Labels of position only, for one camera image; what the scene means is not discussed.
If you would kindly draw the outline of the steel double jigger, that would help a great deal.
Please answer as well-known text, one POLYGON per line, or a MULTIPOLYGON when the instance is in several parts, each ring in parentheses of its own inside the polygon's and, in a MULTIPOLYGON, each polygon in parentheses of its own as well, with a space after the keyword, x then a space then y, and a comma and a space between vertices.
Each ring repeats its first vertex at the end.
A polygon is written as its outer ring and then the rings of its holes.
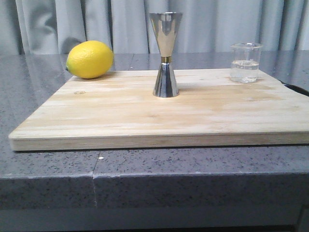
POLYGON ((150 20, 161 58, 153 94, 160 98, 176 97, 179 94, 171 63, 182 16, 182 13, 177 12, 150 13, 150 20))

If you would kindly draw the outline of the small glass beaker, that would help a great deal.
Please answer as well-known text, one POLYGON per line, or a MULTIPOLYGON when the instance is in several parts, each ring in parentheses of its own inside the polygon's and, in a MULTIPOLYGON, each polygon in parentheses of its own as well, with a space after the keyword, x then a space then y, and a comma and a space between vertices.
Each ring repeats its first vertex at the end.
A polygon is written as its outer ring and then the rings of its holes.
POLYGON ((254 83, 258 77, 263 45, 259 43, 235 43, 231 45, 233 60, 230 79, 239 83, 254 83))

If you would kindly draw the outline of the wooden cutting board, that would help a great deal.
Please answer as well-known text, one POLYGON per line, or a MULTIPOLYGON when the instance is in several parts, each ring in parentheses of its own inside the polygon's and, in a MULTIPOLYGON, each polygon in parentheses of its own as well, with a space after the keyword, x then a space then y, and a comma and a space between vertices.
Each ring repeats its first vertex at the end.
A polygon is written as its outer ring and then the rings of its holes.
POLYGON ((156 71, 73 76, 9 135, 11 148, 76 150, 289 145, 309 141, 309 99, 264 72, 236 83, 228 69, 175 72, 179 95, 153 95, 156 71))

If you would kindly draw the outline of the yellow lemon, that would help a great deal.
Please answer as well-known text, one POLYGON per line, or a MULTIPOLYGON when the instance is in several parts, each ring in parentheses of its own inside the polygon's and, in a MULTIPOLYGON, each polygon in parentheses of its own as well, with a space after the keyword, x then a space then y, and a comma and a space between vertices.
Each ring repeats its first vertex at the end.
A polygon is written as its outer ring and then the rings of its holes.
POLYGON ((80 78, 97 78, 111 68, 113 57, 113 51, 105 43, 86 41, 70 50, 66 70, 80 78))

